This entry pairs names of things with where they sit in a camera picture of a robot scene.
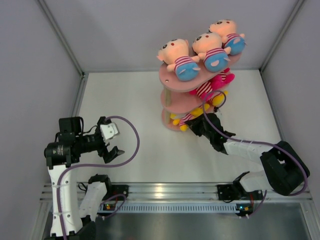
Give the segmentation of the yellow plush corner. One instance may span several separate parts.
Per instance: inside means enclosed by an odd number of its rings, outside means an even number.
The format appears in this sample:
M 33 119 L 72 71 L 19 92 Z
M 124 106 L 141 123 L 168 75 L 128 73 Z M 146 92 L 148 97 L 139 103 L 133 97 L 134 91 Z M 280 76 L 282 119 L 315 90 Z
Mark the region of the yellow plush corner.
M 188 129 L 188 126 L 186 124 L 186 121 L 192 120 L 194 116 L 191 113 L 186 114 L 170 114 L 170 119 L 172 120 L 172 124 L 174 126 L 178 126 L 179 129 L 182 132 L 186 132 Z

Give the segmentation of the yellow plush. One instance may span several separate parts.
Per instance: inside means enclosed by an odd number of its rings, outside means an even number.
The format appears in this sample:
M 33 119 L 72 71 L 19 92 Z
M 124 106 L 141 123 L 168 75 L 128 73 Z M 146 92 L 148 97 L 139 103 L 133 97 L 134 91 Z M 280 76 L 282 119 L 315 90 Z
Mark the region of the yellow plush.
M 200 107 L 197 107 L 194 110 L 192 110 L 190 112 L 190 114 L 193 117 L 197 118 L 197 117 L 201 116 L 204 112 L 206 112 L 209 108 L 210 108 L 210 104 L 205 103 L 204 106 L 200 106 Z
M 210 100 L 207 100 L 212 106 L 218 107 L 224 102 L 225 96 L 222 93 L 216 94 Z

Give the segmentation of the white pink plush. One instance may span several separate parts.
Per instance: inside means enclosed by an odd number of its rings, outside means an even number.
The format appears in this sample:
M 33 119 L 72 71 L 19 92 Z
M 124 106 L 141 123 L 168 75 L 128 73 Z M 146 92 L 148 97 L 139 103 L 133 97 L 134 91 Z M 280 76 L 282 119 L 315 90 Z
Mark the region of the white pink plush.
M 193 96 L 198 96 L 201 100 L 204 100 L 208 93 L 219 90 L 223 83 L 223 77 L 221 75 L 217 75 L 188 93 Z

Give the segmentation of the white pink plush glasses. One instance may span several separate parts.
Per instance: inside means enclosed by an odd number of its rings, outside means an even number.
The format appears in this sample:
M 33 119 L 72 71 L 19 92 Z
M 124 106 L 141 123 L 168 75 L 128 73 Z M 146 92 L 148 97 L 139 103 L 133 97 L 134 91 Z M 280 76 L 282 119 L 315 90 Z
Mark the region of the white pink plush glasses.
M 235 74 L 231 72 L 230 68 L 226 68 L 224 71 L 217 75 L 218 87 L 222 88 L 235 79 Z

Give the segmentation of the small boy plush doll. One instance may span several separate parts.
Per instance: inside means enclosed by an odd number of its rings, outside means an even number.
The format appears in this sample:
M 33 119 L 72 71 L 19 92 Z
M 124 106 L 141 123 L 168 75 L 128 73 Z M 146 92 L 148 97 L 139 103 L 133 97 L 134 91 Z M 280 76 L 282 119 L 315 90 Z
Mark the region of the small boy plush doll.
M 174 72 L 182 82 L 193 80 L 201 70 L 198 66 L 200 57 L 190 56 L 189 42 L 186 39 L 168 41 L 158 50 L 157 58 L 166 64 L 168 72 Z

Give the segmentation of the large boy plush doll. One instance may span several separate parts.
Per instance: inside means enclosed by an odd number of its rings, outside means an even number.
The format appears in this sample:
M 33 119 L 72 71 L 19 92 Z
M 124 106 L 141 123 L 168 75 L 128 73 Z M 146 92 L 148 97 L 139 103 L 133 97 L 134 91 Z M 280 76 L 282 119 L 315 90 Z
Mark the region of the large boy plush doll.
M 217 33 L 222 38 L 222 47 L 230 47 L 229 55 L 235 56 L 241 54 L 247 43 L 246 35 L 238 32 L 237 23 L 231 19 L 221 19 L 212 23 L 208 30 Z

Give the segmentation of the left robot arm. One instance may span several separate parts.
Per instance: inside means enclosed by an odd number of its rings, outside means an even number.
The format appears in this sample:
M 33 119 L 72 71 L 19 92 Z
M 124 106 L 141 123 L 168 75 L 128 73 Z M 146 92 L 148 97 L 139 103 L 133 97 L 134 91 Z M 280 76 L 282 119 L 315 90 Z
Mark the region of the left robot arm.
M 96 174 L 88 180 L 81 203 L 77 196 L 77 168 L 84 153 L 96 151 L 107 164 L 124 154 L 114 147 L 108 150 L 109 140 L 119 135 L 117 125 L 100 117 L 93 134 L 85 134 L 82 117 L 61 118 L 56 140 L 44 150 L 52 189 L 52 226 L 49 240 L 94 240 L 97 234 L 95 217 L 103 200 L 113 194 L 106 174 Z

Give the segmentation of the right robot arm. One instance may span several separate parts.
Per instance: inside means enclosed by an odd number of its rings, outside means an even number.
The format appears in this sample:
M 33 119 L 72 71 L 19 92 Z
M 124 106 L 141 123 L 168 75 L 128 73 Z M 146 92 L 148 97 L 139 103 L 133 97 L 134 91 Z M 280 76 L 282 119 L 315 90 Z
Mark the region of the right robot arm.
M 237 139 L 234 133 L 223 129 L 215 113 L 205 113 L 186 124 L 195 135 L 206 137 L 217 152 L 262 166 L 261 171 L 245 172 L 234 180 L 233 192 L 238 198 L 244 199 L 258 190 L 294 196 L 298 186 L 302 186 L 298 194 L 307 188 L 310 170 L 288 142 Z

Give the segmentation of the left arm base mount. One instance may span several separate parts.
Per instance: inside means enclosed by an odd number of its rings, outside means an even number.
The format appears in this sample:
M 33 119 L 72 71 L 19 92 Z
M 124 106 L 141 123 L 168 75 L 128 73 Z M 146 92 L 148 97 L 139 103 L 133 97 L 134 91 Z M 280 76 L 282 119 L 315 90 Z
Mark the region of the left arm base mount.
M 123 195 L 128 197 L 129 186 L 127 184 L 114 184 L 107 189 L 106 198 L 115 201 L 122 201 L 124 199 Z

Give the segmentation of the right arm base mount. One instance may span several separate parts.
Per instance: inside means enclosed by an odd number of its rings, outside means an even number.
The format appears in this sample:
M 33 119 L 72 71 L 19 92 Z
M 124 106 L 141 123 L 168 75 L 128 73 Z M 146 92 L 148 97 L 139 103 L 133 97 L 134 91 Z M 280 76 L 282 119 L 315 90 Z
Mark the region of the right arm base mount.
M 240 184 L 240 180 L 249 173 L 249 171 L 242 173 L 230 184 L 218 184 L 218 199 L 225 203 L 231 203 L 236 200 L 262 200 L 263 193 L 261 190 L 246 191 Z

